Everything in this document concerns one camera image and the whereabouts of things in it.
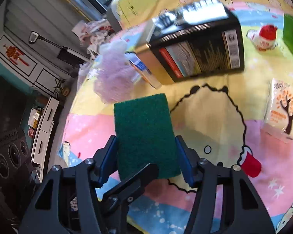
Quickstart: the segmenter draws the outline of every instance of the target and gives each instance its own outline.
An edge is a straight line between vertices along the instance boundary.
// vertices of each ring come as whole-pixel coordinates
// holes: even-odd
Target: black wavy outline
[[[245,143],[245,135],[246,135],[246,129],[247,129],[247,127],[246,127],[246,124],[245,124],[245,122],[244,122],[244,117],[243,117],[243,114],[242,114],[242,112],[239,110],[239,108],[238,108],[238,106],[233,102],[233,100],[232,100],[232,98],[229,96],[229,89],[228,89],[228,87],[225,85],[225,86],[223,86],[221,89],[216,89],[216,88],[214,88],[214,87],[211,87],[208,83],[205,83],[204,85],[202,85],[201,86],[202,88],[204,88],[204,87],[208,87],[211,91],[218,91],[218,92],[225,92],[226,94],[227,94],[227,97],[229,98],[229,100],[230,100],[230,102],[233,104],[233,106],[236,108],[236,111],[240,114],[240,116],[241,116],[241,120],[242,120],[242,123],[243,123],[243,125],[244,125],[244,132],[243,132],[243,146],[242,146],[242,152],[240,153],[240,157],[239,157],[239,159],[238,159],[238,161],[237,161],[237,165],[240,165],[239,164],[239,162],[242,160],[242,155],[244,154],[244,152],[245,152],[245,150],[244,150],[244,147],[248,147],[249,149],[250,149],[250,151],[251,151],[251,153],[252,153],[252,156],[253,156],[253,152],[252,152],[252,150],[251,150],[251,148],[248,146],[248,145],[246,145],[246,143]],[[170,110],[170,113],[172,112],[172,111],[174,111],[175,109],[176,109],[176,107],[185,99],[185,98],[188,98],[188,97],[190,97],[192,94],[195,94],[200,88],[201,88],[200,86],[198,86],[198,85],[195,85],[195,86],[193,86],[191,89],[190,89],[190,93],[189,94],[186,94],[186,95],[184,95],[178,102],[177,102],[177,104]],[[174,184],[174,183],[171,183],[169,180],[168,180],[168,182],[169,182],[169,185],[174,185],[174,186],[176,186],[179,190],[181,190],[181,191],[185,191],[186,193],[189,193],[189,192],[196,192],[196,191],[193,191],[193,190],[190,190],[189,192],[187,192],[185,189],[183,189],[183,188],[180,188],[180,187],[178,187],[176,184]]]

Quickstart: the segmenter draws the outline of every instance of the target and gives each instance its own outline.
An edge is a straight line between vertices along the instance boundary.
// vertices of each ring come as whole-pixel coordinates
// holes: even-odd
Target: floor
[[[50,158],[49,158],[49,165],[48,165],[48,171],[51,169],[51,167],[55,164],[60,165],[62,168],[66,168],[67,165],[61,157],[57,155],[57,151],[61,146],[62,143],[62,138],[63,138],[63,132],[66,124],[66,118],[69,114],[69,111],[71,109],[72,103],[74,101],[74,98],[76,96],[77,92],[77,80],[73,83],[71,87],[71,92],[68,95],[64,108],[60,114],[59,118],[59,124],[56,128],[56,132],[54,135],[52,147],[51,147],[51,152],[50,152]]]

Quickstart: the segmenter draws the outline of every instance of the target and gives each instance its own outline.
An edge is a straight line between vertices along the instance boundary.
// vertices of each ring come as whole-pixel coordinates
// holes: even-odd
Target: television
[[[0,133],[20,126],[27,96],[0,76]]]

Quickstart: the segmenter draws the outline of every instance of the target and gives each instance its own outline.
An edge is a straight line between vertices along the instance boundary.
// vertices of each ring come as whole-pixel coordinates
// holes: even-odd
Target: screw
[[[132,202],[132,201],[133,201],[133,197],[132,197],[132,196],[128,197],[128,198],[127,198],[127,201],[128,201],[129,203]]]
[[[92,164],[93,163],[93,159],[89,158],[85,160],[86,164]]]
[[[233,167],[232,167],[232,169],[234,169],[235,171],[240,171],[241,170],[241,167],[239,166],[239,165],[237,165],[237,164],[235,164]]]
[[[199,163],[200,164],[207,164],[208,161],[207,161],[207,159],[200,159]]]
[[[59,169],[60,169],[60,166],[59,166],[59,165],[53,165],[53,166],[52,166],[52,170],[53,170],[54,172],[57,172]]]

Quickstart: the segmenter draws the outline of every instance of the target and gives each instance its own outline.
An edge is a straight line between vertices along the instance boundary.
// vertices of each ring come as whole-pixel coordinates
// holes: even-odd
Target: green sponge
[[[121,180],[148,163],[156,163],[158,178],[180,174],[177,147],[165,94],[114,104],[119,142],[117,164]]]

